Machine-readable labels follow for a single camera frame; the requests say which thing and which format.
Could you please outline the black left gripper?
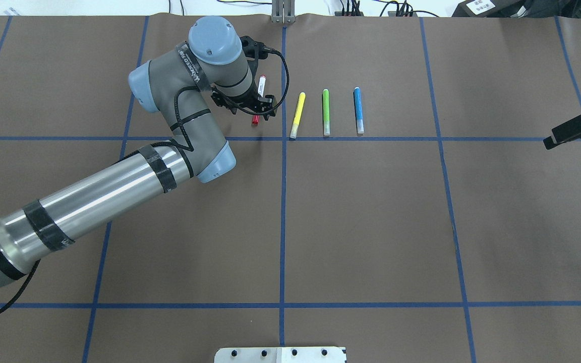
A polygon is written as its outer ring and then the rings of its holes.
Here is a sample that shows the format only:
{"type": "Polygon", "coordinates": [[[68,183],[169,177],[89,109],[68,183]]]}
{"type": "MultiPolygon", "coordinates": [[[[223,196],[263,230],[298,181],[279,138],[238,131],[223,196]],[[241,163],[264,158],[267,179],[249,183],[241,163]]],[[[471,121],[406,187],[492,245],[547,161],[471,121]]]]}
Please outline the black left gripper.
{"type": "Polygon", "coordinates": [[[248,35],[240,37],[243,56],[236,60],[235,80],[227,84],[214,83],[211,97],[217,106],[223,106],[233,114],[238,110],[251,115],[263,116],[268,120],[276,115],[276,98],[274,96],[257,96],[255,81],[259,61],[269,55],[277,55],[277,50],[256,41],[248,35]]]}

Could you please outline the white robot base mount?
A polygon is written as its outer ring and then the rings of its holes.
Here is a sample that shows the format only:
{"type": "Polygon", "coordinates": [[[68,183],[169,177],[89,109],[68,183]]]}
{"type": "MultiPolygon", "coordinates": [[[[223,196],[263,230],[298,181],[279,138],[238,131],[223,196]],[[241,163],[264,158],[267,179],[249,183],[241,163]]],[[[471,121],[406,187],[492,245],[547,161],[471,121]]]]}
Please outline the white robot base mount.
{"type": "Polygon", "coordinates": [[[345,347],[224,347],[214,362],[347,362],[345,347]]]}

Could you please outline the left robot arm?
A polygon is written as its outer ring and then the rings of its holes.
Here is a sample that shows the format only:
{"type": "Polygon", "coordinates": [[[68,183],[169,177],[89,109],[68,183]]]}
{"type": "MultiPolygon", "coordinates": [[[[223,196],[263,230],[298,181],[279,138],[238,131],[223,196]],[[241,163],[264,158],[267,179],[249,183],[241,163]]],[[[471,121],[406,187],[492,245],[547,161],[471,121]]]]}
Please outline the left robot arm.
{"type": "Polygon", "coordinates": [[[186,41],[128,76],[138,103],[161,114],[172,138],[145,145],[71,186],[0,217],[0,287],[28,280],[37,262],[79,237],[190,179],[208,183],[235,168],[236,158],[204,92],[232,113],[275,116],[280,103],[261,96],[258,62],[281,53],[220,16],[198,19],[186,41]]]}

